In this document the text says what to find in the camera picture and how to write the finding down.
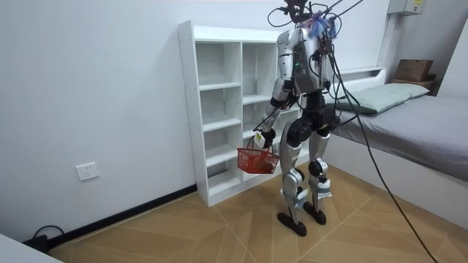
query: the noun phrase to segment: gray mattress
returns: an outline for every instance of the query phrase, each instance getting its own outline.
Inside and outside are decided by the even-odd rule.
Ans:
[[[371,147],[468,181],[468,102],[422,96],[361,120]],[[365,144],[356,119],[333,133]]]

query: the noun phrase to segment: pillow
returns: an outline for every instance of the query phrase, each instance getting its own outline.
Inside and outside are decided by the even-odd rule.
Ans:
[[[389,110],[392,107],[403,104],[409,99],[415,99],[429,90],[419,85],[413,84],[386,84],[373,88],[368,88],[363,91],[357,91],[352,95],[358,100],[361,105],[361,114],[376,115]],[[358,110],[358,105],[350,98],[352,105]],[[343,110],[352,111],[350,103],[346,98],[339,100]]]

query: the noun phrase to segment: electrical outlet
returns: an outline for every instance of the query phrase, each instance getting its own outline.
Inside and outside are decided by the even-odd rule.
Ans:
[[[80,180],[88,180],[99,176],[96,163],[81,165],[76,167]]]

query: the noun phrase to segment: white shelf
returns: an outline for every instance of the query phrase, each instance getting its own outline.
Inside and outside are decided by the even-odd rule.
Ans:
[[[255,131],[253,129],[257,125],[255,124],[245,124],[244,125],[244,132],[242,132],[242,139],[247,139],[255,135]]]
[[[268,102],[270,101],[270,99],[271,99],[271,96],[266,96],[262,94],[244,95],[242,96],[242,104],[247,105],[247,104],[258,103],[258,102]]]
[[[220,88],[237,88],[241,87],[240,83],[216,83],[216,84],[208,84],[208,85],[200,85],[200,91],[210,91],[214,89]]]
[[[206,151],[206,166],[212,167],[215,164],[221,164],[223,161],[229,161],[237,157],[237,149],[229,145],[219,146]]]
[[[254,135],[271,100],[280,34],[196,26],[191,21],[178,26],[195,179],[208,206],[274,177],[244,176],[237,167],[237,148]],[[283,110],[276,120],[277,132],[298,116],[297,107]],[[275,148],[280,142],[278,134]],[[301,154],[297,165],[308,159],[305,151]]]
[[[309,149],[306,149],[304,146],[302,146],[301,152],[299,153],[299,158],[306,155],[309,155]]]
[[[236,186],[239,183],[241,183],[241,181],[230,171],[223,172],[219,175],[208,178],[208,194],[210,196],[218,194],[219,192]]]
[[[295,113],[297,111],[299,111],[298,107],[291,107],[291,108],[288,108],[286,110],[282,110],[279,114],[283,115],[283,114],[286,114],[286,113]]]
[[[230,116],[218,116],[207,118],[203,121],[203,131],[209,132],[216,129],[222,129],[229,126],[234,126],[241,124],[241,121],[235,118],[231,118]]]
[[[276,136],[274,139],[273,139],[273,144],[272,145],[277,145],[278,143],[281,142],[281,136]]]
[[[276,43],[280,31],[193,26],[196,42]]]

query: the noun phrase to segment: tiled floor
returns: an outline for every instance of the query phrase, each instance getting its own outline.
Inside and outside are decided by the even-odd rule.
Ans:
[[[431,262],[386,192],[333,167],[329,176],[328,223],[302,213],[306,237],[276,220],[287,212],[276,177],[214,207],[189,195],[51,255],[73,263]],[[468,231],[399,201],[439,262],[468,262]]]

